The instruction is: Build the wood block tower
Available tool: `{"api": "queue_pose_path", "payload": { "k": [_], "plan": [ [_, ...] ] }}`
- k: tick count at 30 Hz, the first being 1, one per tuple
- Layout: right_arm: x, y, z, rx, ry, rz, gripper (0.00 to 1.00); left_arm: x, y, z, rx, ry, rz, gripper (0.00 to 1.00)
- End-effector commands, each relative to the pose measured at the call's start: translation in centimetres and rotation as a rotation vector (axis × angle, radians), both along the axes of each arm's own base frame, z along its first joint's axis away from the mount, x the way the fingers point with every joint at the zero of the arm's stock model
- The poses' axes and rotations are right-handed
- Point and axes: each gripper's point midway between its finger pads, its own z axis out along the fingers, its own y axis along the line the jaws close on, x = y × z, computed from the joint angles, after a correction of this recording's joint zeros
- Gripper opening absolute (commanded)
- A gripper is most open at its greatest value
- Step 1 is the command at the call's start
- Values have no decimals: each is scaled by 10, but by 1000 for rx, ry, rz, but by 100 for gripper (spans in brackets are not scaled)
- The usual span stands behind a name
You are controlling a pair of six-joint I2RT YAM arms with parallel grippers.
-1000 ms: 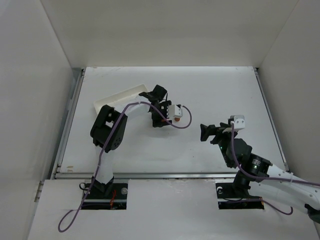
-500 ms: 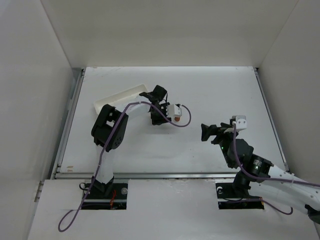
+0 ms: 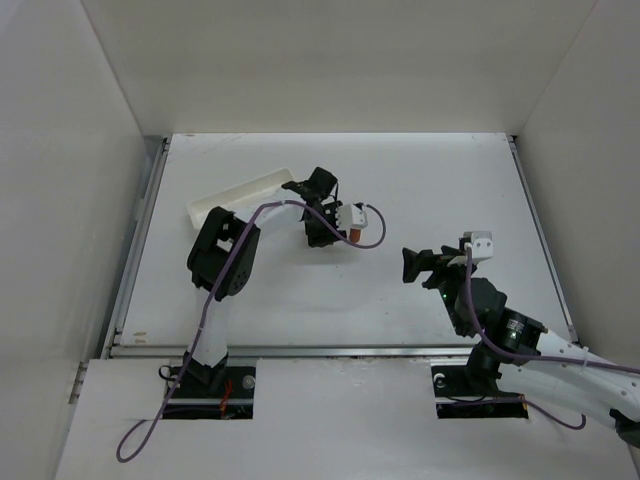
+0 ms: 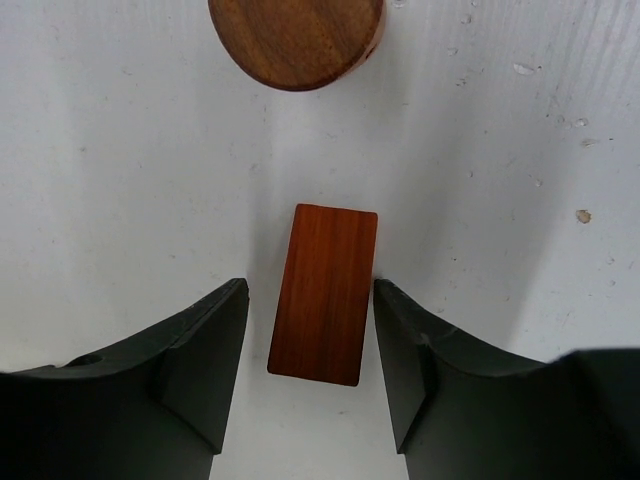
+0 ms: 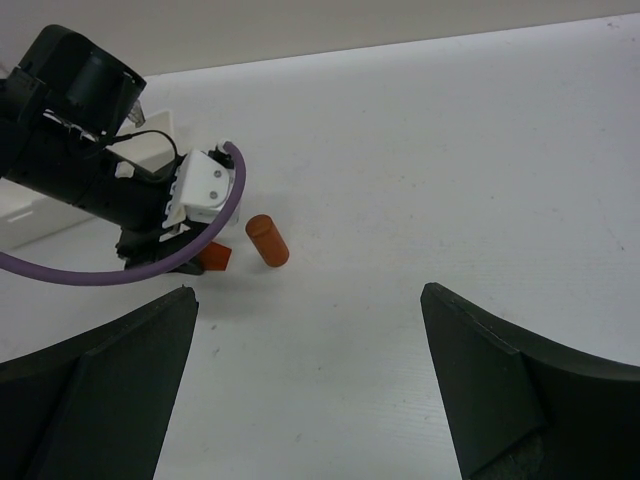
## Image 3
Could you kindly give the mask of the wooden cylinder block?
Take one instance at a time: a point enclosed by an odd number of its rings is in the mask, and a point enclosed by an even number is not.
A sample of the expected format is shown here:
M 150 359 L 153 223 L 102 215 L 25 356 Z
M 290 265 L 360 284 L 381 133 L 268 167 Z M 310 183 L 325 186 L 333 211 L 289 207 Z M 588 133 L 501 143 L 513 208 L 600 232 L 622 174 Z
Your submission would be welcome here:
M 361 231 L 352 229 L 349 234 L 349 239 L 354 243 L 358 243 L 361 239 Z

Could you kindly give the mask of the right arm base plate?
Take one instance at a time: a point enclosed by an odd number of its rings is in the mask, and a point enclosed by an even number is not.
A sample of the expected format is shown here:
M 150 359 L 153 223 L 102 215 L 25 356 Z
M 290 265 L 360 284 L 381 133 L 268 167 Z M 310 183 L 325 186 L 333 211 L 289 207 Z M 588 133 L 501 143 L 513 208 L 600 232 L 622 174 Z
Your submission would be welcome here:
M 432 384 L 439 419 L 528 419 L 527 406 L 521 402 L 498 403 L 497 398 L 515 398 L 473 385 L 463 365 L 433 365 Z

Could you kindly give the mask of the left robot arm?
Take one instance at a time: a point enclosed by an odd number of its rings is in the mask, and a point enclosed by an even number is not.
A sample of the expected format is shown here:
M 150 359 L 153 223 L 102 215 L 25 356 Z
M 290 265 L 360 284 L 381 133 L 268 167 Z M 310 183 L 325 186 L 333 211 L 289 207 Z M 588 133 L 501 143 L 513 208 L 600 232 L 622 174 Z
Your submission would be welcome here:
M 361 226 L 366 216 L 338 200 L 337 190 L 338 179 L 317 167 L 305 180 L 277 184 L 266 176 L 193 204 L 190 216 L 199 224 L 186 265 L 192 284 L 207 296 L 183 378 L 209 391 L 223 382 L 230 299 L 248 283 L 261 240 L 300 223 L 307 246 L 324 248 Z

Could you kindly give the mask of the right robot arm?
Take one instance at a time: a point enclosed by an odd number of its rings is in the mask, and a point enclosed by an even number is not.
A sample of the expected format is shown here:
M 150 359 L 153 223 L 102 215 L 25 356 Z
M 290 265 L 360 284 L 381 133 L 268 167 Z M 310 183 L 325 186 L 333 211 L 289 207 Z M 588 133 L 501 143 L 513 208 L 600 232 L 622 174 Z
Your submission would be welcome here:
M 488 232 L 466 232 L 456 247 L 402 251 L 402 280 L 427 274 L 423 288 L 438 292 L 454 332 L 479 339 L 464 375 L 479 395 L 498 400 L 539 398 L 573 410 L 639 445 L 639 371 L 607 361 L 507 305 L 507 296 L 475 276 L 494 255 Z

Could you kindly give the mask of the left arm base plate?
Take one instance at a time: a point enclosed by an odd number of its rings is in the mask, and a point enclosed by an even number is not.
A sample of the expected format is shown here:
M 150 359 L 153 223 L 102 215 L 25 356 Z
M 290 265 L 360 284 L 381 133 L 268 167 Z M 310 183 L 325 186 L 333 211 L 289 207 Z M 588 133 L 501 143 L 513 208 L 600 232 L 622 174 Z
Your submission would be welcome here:
M 231 365 L 213 387 L 185 373 L 164 408 L 163 420 L 251 420 L 255 365 Z

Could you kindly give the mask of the white plastic tray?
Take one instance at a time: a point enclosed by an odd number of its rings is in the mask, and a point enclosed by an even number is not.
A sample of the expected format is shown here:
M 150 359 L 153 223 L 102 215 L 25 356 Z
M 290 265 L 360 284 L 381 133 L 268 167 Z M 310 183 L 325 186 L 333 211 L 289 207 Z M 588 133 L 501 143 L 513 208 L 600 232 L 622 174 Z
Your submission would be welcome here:
M 255 178 L 238 186 L 192 201 L 187 211 L 193 228 L 199 231 L 209 214 L 216 208 L 235 211 L 271 197 L 282 184 L 293 181 L 294 177 L 287 168 Z

